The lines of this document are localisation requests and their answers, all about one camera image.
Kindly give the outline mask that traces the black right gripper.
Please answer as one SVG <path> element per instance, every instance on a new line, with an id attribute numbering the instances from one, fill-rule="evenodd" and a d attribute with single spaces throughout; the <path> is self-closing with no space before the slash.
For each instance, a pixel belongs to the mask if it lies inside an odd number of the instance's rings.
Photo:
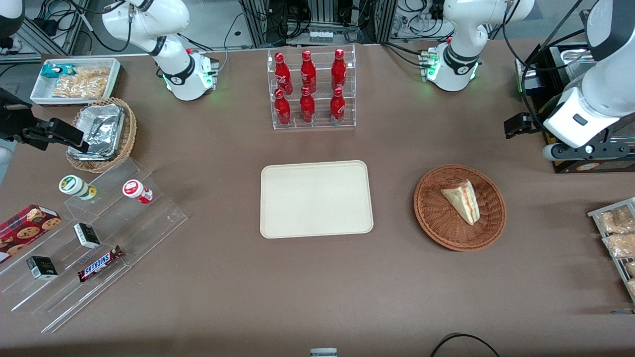
<path id="1" fill-rule="evenodd" d="M 49 143 L 62 144 L 79 152 L 89 150 L 84 132 L 72 124 L 52 118 L 46 126 L 32 126 L 32 105 L 19 99 L 4 88 L 0 89 L 0 137 L 13 142 L 20 135 L 20 144 L 30 145 L 39 151 L 48 149 Z"/>

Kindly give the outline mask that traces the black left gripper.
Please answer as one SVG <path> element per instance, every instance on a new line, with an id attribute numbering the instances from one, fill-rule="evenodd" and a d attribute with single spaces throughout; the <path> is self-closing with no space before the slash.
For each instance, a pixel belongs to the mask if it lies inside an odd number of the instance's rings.
<path id="1" fill-rule="evenodd" d="M 518 135 L 534 134 L 544 131 L 540 120 L 531 113 L 521 112 L 504 121 L 506 139 Z M 616 160 L 634 157 L 634 136 L 617 135 L 604 130 L 589 142 L 573 148 L 564 142 L 556 141 L 543 148 L 543 156 L 550 161 L 592 161 Z"/>

